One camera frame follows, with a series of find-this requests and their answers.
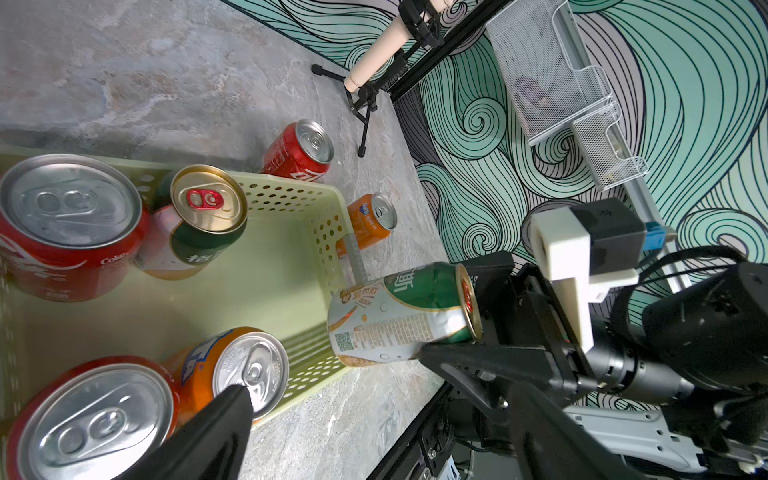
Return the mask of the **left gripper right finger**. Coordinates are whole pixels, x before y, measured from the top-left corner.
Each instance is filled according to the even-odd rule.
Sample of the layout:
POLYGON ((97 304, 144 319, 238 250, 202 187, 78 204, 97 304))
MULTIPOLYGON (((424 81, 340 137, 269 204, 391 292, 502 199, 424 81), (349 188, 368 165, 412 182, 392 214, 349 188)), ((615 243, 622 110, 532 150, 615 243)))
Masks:
POLYGON ((518 382, 509 431, 525 479, 640 479, 534 386, 518 382))

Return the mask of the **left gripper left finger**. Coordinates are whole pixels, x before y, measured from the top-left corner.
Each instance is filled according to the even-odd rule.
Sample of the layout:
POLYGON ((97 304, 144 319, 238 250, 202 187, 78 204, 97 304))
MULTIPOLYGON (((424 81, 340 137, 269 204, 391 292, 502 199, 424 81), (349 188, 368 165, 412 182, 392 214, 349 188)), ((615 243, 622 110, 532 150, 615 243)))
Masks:
POLYGON ((122 479, 236 479, 252 427, 249 391, 231 385, 122 479))

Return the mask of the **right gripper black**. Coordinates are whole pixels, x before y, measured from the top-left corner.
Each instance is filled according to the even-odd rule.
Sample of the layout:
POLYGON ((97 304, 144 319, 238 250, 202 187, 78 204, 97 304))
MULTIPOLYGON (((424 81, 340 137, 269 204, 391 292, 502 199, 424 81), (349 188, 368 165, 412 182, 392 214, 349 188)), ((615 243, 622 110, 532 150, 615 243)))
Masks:
MULTIPOLYGON (((464 261, 485 336, 496 336, 493 309, 506 291, 515 267, 510 252, 499 251, 464 261)), ((621 397, 663 405, 684 400, 694 385, 658 355, 620 335, 610 320, 591 318, 594 345, 576 339, 553 287, 527 264, 511 279, 515 292, 509 321, 509 345, 428 344, 420 363, 464 394, 477 408, 512 403, 513 390, 530 384, 560 407, 587 395, 621 397)))

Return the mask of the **green gold-top can front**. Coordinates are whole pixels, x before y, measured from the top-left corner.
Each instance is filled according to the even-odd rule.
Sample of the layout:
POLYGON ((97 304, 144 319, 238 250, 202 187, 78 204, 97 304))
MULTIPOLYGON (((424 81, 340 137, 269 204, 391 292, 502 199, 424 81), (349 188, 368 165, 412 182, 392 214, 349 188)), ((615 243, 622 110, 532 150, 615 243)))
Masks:
POLYGON ((425 345, 477 342, 484 335, 471 277, 463 265, 446 262, 334 294, 327 331, 348 367, 413 360, 425 345))

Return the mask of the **orange soda can back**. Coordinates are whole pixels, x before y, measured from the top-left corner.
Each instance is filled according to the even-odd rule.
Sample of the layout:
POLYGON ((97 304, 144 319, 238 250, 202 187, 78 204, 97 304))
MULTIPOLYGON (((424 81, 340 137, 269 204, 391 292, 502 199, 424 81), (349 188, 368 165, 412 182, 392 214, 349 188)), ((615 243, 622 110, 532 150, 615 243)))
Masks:
POLYGON ((366 194, 347 207, 360 250, 388 238, 398 223, 394 204, 384 194, 366 194))

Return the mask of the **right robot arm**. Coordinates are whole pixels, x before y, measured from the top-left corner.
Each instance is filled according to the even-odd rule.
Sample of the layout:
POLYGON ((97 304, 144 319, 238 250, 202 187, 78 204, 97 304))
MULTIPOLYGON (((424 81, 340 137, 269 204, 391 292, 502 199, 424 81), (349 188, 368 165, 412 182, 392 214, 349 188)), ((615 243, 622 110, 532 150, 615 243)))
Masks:
POLYGON ((708 277, 647 306, 640 325, 629 319, 634 288, 623 287, 610 317, 590 321, 592 347, 576 339, 538 267, 482 267, 489 341, 429 344, 420 362, 466 397, 478 438, 496 449, 522 418, 519 387, 542 407, 600 392, 658 405, 672 433, 702 449, 708 473, 765 478, 767 268, 723 246, 664 263, 699 257, 717 260, 708 277))

